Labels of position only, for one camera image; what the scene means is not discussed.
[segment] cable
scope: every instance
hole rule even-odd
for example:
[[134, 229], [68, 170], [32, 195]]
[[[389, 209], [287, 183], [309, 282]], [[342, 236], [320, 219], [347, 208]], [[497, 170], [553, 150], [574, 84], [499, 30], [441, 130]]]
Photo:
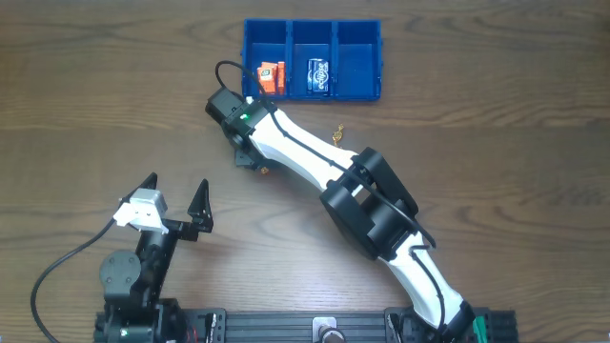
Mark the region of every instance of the cable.
[[[420, 232], [421, 235], [426, 237], [426, 240], [428, 240], [428, 242], [430, 242], [430, 246], [432, 246], [432, 248], [437, 247], [437, 242], [435, 241], [435, 239], [432, 237], [431, 234], [429, 234], [425, 229], [423, 229], [421, 227], [421, 225], [419, 225], [419, 223], [416, 222], [416, 220], [411, 219], [411, 217], [409, 217], [405, 212], [401, 211], [398, 207], [396, 207], [393, 203], [391, 203], [390, 200], [388, 200], [385, 196], [383, 196], [381, 193], [379, 193], [376, 189], [371, 187], [368, 183], [364, 182], [364, 180], [362, 180], [361, 178], [356, 176], [352, 171], [349, 171], [349, 170], [343, 168], [343, 166], [338, 165], [334, 160], [324, 156], [320, 152], [314, 150], [310, 146], [306, 145], [305, 143], [299, 141], [298, 139], [292, 137], [289, 133], [287, 133], [279, 125], [279, 123], [277, 122], [277, 118], [275, 118], [276, 107], [271, 106], [269, 97], [267, 96], [267, 92], [265, 92], [265, 89], [260, 84], [260, 82], [258, 81], [256, 76], [254, 76], [254, 74], [251, 71], [249, 71], [246, 67], [244, 67], [238, 63], [235, 63], [233, 61], [224, 60], [224, 61], [218, 62], [216, 64], [215, 74], [216, 74], [216, 79], [218, 80], [218, 83], [220, 84], [220, 86], [222, 88], [227, 88], [225, 86], [224, 82], [222, 82], [222, 79], [220, 78], [220, 74], [219, 74], [219, 69], [220, 69], [220, 66], [222, 66], [222, 65], [231, 65], [231, 66], [241, 69], [244, 73], [246, 73], [246, 75], [248, 75], [256, 83], [256, 85], [260, 89], [261, 98], [263, 100], [263, 106], [265, 106], [265, 109], [267, 109], [267, 111], [269, 111], [269, 114], [271, 115], [272, 119], [274, 120], [275, 126], [282, 133], [282, 135], [284, 135], [284, 137], [289, 138], [290, 140], [295, 142], [299, 147], [305, 149], [306, 151], [311, 152], [312, 154], [314, 154], [321, 160], [323, 160], [326, 163], [328, 163], [329, 165], [331, 165], [331, 167], [335, 167], [335, 168], [339, 169], [340, 171], [342, 171], [344, 174], [348, 175], [348, 177], [350, 177], [352, 180], [356, 181], [359, 185], [362, 186], [362, 188], [364, 188], [374, 197], [379, 199], [383, 204], [385, 204], [392, 211], [394, 211], [396, 214], [398, 214], [404, 221], [406, 221], [409, 225], [411, 225], [418, 232]], [[414, 253], [415, 250], [428, 251], [428, 250], [430, 250], [430, 246], [428, 246], [428, 245], [413, 246], [409, 249], [409, 254], [418, 263], [418, 265], [423, 269], [423, 271], [426, 273], [426, 275], [428, 275], [428, 277], [430, 278], [430, 281], [432, 281], [432, 285], [435, 287], [435, 290], [437, 290], [438, 301], [440, 302], [440, 323], [438, 324], [438, 328], [437, 328], [437, 333], [439, 333], [440, 328], [443, 326], [443, 324], [445, 322], [445, 301], [444, 301], [442, 292], [440, 291], [440, 287], [438, 286], [437, 281], [434, 279], [434, 277], [432, 276], [432, 274], [430, 273], [428, 268], [423, 264], [423, 262], [421, 262], [419, 257], [417, 257], [417, 255]]]
[[220, 66], [222, 65], [231, 65], [234, 67], [237, 67], [239, 69], [241, 69], [244, 73], [246, 73], [252, 80], [255, 81], [255, 83], [257, 84], [258, 88], [260, 89], [261, 92], [261, 98], [263, 100], [263, 104], [265, 106], [265, 109], [267, 109], [267, 111], [269, 111], [269, 114], [271, 115], [272, 119], [274, 120], [274, 124], [277, 127], [277, 129], [282, 133], [282, 135], [284, 135], [284, 137], [287, 137], [288, 139], [292, 140], [293, 142], [295, 142], [299, 147], [305, 149], [306, 151], [311, 152], [312, 154], [314, 154], [316, 157], [320, 158], [321, 160], [323, 160], [324, 162], [328, 163], [331, 167], [335, 167], [337, 169], [339, 169], [340, 171], [342, 171], [343, 173], [345, 173], [349, 178], [351, 178], [352, 180], [356, 181], [359, 185], [362, 186], [362, 188], [364, 188], [367, 192], [369, 192], [370, 194], [372, 194], [374, 197], [376, 197], [377, 199], [379, 199], [384, 205], [386, 205], [387, 207], [389, 207], [390, 209], [392, 209], [392, 211], [394, 211], [396, 214], [398, 214], [404, 221], [406, 221], [411, 227], [414, 227], [416, 229], [416, 231], [421, 232], [421, 234], [426, 237], [426, 240], [428, 240], [428, 242], [430, 242], [430, 245], [432, 246], [432, 248], [436, 248], [437, 247], [437, 242], [435, 241], [435, 239], [432, 237], [431, 234], [429, 234], [425, 229], [423, 229], [421, 227], [421, 225], [419, 225], [419, 223], [417, 223], [415, 220], [411, 219], [411, 217], [409, 217], [407, 214], [405, 214], [405, 212], [401, 211], [398, 207], [396, 207], [396, 205], [394, 205], [393, 203], [390, 202], [390, 200], [388, 200], [385, 196], [383, 196], [381, 193], [379, 193], [376, 189], [374, 189], [373, 187], [371, 187], [371, 185], [369, 185], [368, 183], [364, 182], [364, 180], [362, 180], [360, 177], [358, 177], [357, 175], [355, 175], [352, 171], [349, 171], [345, 168], [343, 168], [343, 166], [340, 166], [339, 164], [337, 164], [334, 160], [324, 156], [323, 154], [321, 154], [320, 152], [314, 150], [313, 148], [311, 148], [310, 146], [306, 145], [305, 143], [299, 141], [298, 139], [292, 137], [289, 133], [287, 133], [277, 122], [277, 118], [275, 118], [275, 110], [276, 107], [275, 106], [271, 106], [270, 101], [269, 101], [269, 97], [267, 96], [267, 92], [265, 92], [265, 89], [263, 88], [263, 86], [260, 84], [260, 82], [258, 81], [258, 79], [256, 78], [256, 76], [254, 76], [254, 74], [249, 71], [246, 67], [235, 63], [233, 61], [220, 61], [216, 64], [216, 68], [215, 68], [215, 74], [216, 74], [216, 79], [218, 80], [218, 83], [220, 84], [220, 87], [222, 88], [227, 88], [224, 84], [224, 82], [222, 82], [222, 79], [220, 78], [220, 74], [219, 69]]
[[42, 320], [40, 319], [40, 315], [38, 315], [38, 310], [36, 309], [36, 295], [38, 294], [38, 288], [40, 288], [40, 285], [44, 281], [45, 277], [47, 277], [47, 275], [49, 275], [49, 273], [51, 273], [55, 268], [57, 268], [62, 263], [66, 262], [66, 260], [69, 259], [70, 257], [76, 255], [79, 252], [82, 252], [89, 245], [95, 243], [95, 241], [100, 239], [104, 235], [104, 233], [106, 233], [112, 227], [112, 224], [114, 224], [114, 219], [111, 219], [111, 221], [109, 221], [108, 224], [106, 224], [104, 229], [102, 229], [102, 231], [100, 231], [98, 234], [96, 234], [92, 239], [81, 244], [78, 248], [74, 249], [71, 252], [66, 253], [63, 257], [61, 257], [58, 260], [56, 260], [55, 262], [53, 262], [44, 272], [42, 272], [42, 274], [40, 274], [40, 276], [38, 277], [38, 280], [36, 280], [36, 283], [34, 284], [34, 287], [31, 290], [31, 296], [30, 296], [31, 315], [33, 315], [34, 321], [36, 322], [36, 325], [38, 325], [38, 328], [40, 329], [40, 331], [48, 338], [48, 340], [50, 342], [59, 343], [59, 341], [55, 337], [53, 337], [53, 335], [49, 332], [49, 330], [47, 330], [47, 327], [45, 327], [45, 325], [42, 323]]
[[415, 253], [416, 250], [427, 251], [427, 250], [430, 250], [430, 246], [427, 246], [427, 245], [413, 246], [413, 247], [409, 248], [409, 255], [411, 256], [411, 258], [413, 258], [418, 263], [418, 265], [423, 269], [423, 271], [426, 273], [426, 275], [428, 275], [428, 278], [430, 278], [430, 281], [432, 281], [432, 285], [435, 287], [435, 290], [437, 290], [438, 302], [440, 303], [440, 320], [438, 323], [437, 333], [440, 333], [440, 328], [442, 328], [442, 326], [445, 324], [445, 298], [442, 296], [440, 287], [438, 286], [438, 283], [435, 280], [435, 278], [432, 276], [432, 273], [423, 264], [423, 262], [421, 262], [421, 260]]

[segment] blue tray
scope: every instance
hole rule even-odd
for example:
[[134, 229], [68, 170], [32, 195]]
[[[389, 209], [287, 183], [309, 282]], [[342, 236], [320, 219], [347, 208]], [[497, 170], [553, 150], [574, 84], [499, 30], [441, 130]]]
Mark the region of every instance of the blue tray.
[[[243, 65], [256, 73], [261, 62], [286, 62], [286, 92], [275, 100], [377, 100], [381, 95], [381, 23], [378, 20], [244, 21]], [[329, 94], [307, 93], [307, 61], [329, 61]], [[242, 74], [244, 96], [258, 96]]]

